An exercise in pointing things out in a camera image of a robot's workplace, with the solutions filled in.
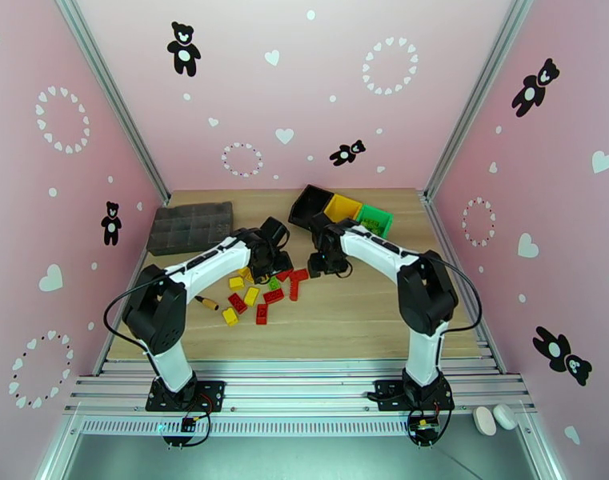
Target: black teddy bear decal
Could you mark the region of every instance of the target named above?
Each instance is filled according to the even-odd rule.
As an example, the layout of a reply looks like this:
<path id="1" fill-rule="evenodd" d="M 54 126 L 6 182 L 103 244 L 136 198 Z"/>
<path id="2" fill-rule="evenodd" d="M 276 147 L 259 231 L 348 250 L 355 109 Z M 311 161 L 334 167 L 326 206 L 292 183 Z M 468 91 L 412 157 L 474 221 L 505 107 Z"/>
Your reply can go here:
<path id="1" fill-rule="evenodd" d="M 593 367 L 586 360 L 571 353 L 571 345 L 563 334 L 554 337 L 546 328 L 535 328 L 542 340 L 533 338 L 535 349 L 548 358 L 549 367 L 556 372 L 566 372 L 574 377 L 578 384 L 585 386 Z"/>
<path id="2" fill-rule="evenodd" d="M 175 71 L 178 74 L 184 72 L 189 76 L 195 76 L 197 72 L 196 59 L 201 59 L 202 55 L 195 45 L 191 44 L 193 39 L 193 28 L 175 21 L 171 23 L 175 34 L 175 41 L 169 43 L 166 49 L 174 54 Z"/>
<path id="3" fill-rule="evenodd" d="M 534 74 L 527 76 L 523 81 L 524 87 L 515 95 L 513 103 L 511 103 L 513 108 L 519 106 L 515 115 L 522 117 L 531 109 L 533 104 L 540 106 L 544 100 L 544 94 L 547 92 L 545 86 L 558 76 L 558 67 L 553 63 L 551 58 L 546 60 L 537 76 Z"/>
<path id="4" fill-rule="evenodd" d="M 118 217 L 119 205 L 106 202 L 106 217 L 102 220 L 104 227 L 104 245 L 118 245 L 118 230 L 122 228 L 122 222 Z"/>
<path id="5" fill-rule="evenodd" d="M 334 152 L 329 156 L 329 159 L 333 161 L 333 166 L 341 166 L 345 162 L 353 162 L 355 160 L 355 155 L 367 150 L 362 144 L 362 141 L 358 140 L 353 144 L 353 146 L 348 146 L 346 144 L 342 144 L 339 147 L 339 151 Z"/>

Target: plastic container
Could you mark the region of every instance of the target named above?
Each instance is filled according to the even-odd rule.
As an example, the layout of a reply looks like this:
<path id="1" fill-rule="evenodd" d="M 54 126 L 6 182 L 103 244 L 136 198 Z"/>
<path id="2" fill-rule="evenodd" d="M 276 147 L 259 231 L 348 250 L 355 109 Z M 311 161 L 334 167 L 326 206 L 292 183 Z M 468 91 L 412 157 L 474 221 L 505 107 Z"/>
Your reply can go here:
<path id="1" fill-rule="evenodd" d="M 309 219 L 323 212 L 332 198 L 330 191 L 308 185 L 290 208 L 289 223 L 309 230 Z"/>
<path id="2" fill-rule="evenodd" d="M 334 194 L 333 198 L 331 198 L 329 204 L 324 209 L 324 213 L 332 222 L 341 222 L 344 218 L 355 220 L 358 217 L 362 206 L 363 205 L 360 202 L 356 202 L 341 194 Z"/>
<path id="3" fill-rule="evenodd" d="M 357 221 L 379 237 L 386 238 L 393 225 L 393 214 L 374 206 L 363 205 Z"/>

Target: floor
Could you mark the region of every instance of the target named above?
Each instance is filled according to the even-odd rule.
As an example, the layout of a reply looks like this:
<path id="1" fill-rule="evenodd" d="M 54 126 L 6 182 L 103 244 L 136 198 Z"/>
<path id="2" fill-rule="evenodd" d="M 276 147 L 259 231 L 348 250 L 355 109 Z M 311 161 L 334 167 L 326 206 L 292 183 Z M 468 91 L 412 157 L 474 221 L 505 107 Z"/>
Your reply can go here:
<path id="1" fill-rule="evenodd" d="M 529 480 L 535 479 L 517 430 L 482 436 L 470 415 L 455 415 L 442 440 L 419 449 L 408 438 L 209 438 L 167 450 L 157 437 L 84 435 L 70 480 Z"/>
<path id="2" fill-rule="evenodd" d="M 295 269 L 306 267 L 315 249 L 309 232 L 287 223 L 290 207 L 299 190 L 179 191 L 170 206 L 200 202 L 233 202 L 234 228 L 262 225 L 273 216 L 287 224 L 291 236 L 286 250 Z M 395 216 L 387 239 L 410 250 L 440 252 L 426 211 L 415 190 L 338 190 L 337 193 L 389 211 Z M 163 257 L 148 255 L 145 265 L 164 267 L 183 262 L 194 254 Z M 351 259 L 354 273 L 347 279 L 324 276 L 300 286 L 299 300 L 288 298 L 269 308 L 267 326 L 255 325 L 255 309 L 226 325 L 219 311 L 197 302 L 186 310 L 182 344 L 190 360 L 405 358 L 408 328 L 399 316 L 396 286 L 378 271 Z M 267 286 L 260 286 L 267 292 Z M 207 288 L 204 296 L 228 307 L 231 294 L 227 279 Z M 460 305 L 451 327 L 469 324 Z M 130 335 L 122 324 L 120 331 Z M 479 356 L 472 332 L 448 334 L 444 357 Z M 141 350 L 114 340 L 109 359 L 141 360 Z"/>

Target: white heart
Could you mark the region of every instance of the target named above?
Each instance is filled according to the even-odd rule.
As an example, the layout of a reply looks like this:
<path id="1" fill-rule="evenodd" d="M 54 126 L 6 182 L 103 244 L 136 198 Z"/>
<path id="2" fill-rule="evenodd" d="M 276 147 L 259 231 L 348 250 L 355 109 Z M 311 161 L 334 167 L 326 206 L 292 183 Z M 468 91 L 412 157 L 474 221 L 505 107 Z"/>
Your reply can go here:
<path id="1" fill-rule="evenodd" d="M 264 53 L 264 59 L 266 59 L 271 65 L 277 66 L 279 63 L 279 51 L 272 50 L 268 53 Z"/>
<path id="2" fill-rule="evenodd" d="M 277 129 L 275 131 L 275 137 L 278 138 L 282 144 L 288 144 L 294 135 L 295 132 L 293 129 Z"/>
<path id="3" fill-rule="evenodd" d="M 533 243 L 529 234 L 522 234 L 518 243 L 518 255 L 520 257 L 533 258 L 539 254 L 539 247 Z"/>
<path id="4" fill-rule="evenodd" d="M 609 155 L 605 155 L 604 151 L 597 150 L 593 153 L 593 172 L 601 173 L 609 169 Z"/>
<path id="5" fill-rule="evenodd" d="M 45 293 L 58 290 L 63 285 L 62 271 L 57 264 L 51 264 L 46 269 L 46 276 L 39 280 L 39 289 Z"/>
<path id="6" fill-rule="evenodd" d="M 579 446 L 580 440 L 577 430 L 573 426 L 567 426 L 564 428 L 564 436 L 569 438 L 573 443 Z"/>

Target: yellow block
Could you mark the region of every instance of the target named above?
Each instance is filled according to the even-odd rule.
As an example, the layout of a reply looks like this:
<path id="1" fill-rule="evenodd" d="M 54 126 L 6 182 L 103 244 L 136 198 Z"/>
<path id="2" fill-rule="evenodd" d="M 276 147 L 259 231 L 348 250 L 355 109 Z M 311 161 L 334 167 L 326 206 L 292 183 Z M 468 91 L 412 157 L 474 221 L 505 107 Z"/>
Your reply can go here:
<path id="1" fill-rule="evenodd" d="M 329 204 L 324 209 L 324 213 L 332 222 L 341 222 L 344 218 L 355 220 L 359 211 L 362 209 L 362 203 L 356 202 L 341 194 L 334 194 Z"/>
<path id="2" fill-rule="evenodd" d="M 246 296 L 244 296 L 244 303 L 247 306 L 254 306 L 255 300 L 259 296 L 259 289 L 257 287 L 250 287 L 246 291 Z"/>
<path id="3" fill-rule="evenodd" d="M 230 278 L 229 287 L 232 291 L 239 291 L 244 289 L 244 279 L 242 278 Z"/>
<path id="4" fill-rule="evenodd" d="M 226 320 L 226 324 L 228 326 L 233 326 L 235 323 L 238 322 L 238 315 L 235 314 L 235 310 L 233 308 L 226 308 L 222 312 L 222 316 Z"/>

